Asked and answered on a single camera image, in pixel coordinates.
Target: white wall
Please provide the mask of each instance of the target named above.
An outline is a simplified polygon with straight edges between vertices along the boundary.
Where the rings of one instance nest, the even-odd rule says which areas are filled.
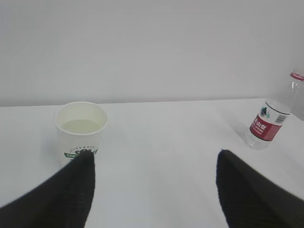
[[[263,97],[302,0],[0,0],[0,106]]]

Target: red bottle label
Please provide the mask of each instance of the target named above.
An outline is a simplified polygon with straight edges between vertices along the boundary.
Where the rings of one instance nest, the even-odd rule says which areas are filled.
[[[264,105],[250,126],[250,131],[257,138],[272,141],[289,114],[278,112],[267,103]]]
[[[282,126],[273,125],[271,123],[262,120],[259,115],[250,126],[250,131],[257,138],[265,141],[272,141],[276,133],[280,130]]]

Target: paper cup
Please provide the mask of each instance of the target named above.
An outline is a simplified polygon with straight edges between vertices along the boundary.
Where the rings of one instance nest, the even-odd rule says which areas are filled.
[[[59,109],[55,117],[55,125],[61,164],[66,165],[84,151],[96,154],[102,130],[107,122],[108,116],[105,111],[94,103],[73,102]],[[94,131],[90,132],[90,128],[88,129],[90,125],[87,123],[93,124],[91,129]]]

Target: red bottle cap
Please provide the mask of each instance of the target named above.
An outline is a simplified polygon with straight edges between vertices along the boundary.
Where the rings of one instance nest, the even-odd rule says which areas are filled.
[[[291,72],[290,76],[297,80],[304,81],[304,70],[295,69],[293,72]]]

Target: green logo on cup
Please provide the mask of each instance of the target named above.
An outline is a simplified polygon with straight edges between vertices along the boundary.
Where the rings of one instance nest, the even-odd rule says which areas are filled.
[[[84,147],[74,148],[74,149],[70,150],[70,153],[64,153],[64,155],[67,158],[75,158],[83,152],[92,152],[93,154],[96,154],[97,151],[98,151],[98,149],[96,149],[93,146],[84,146]]]

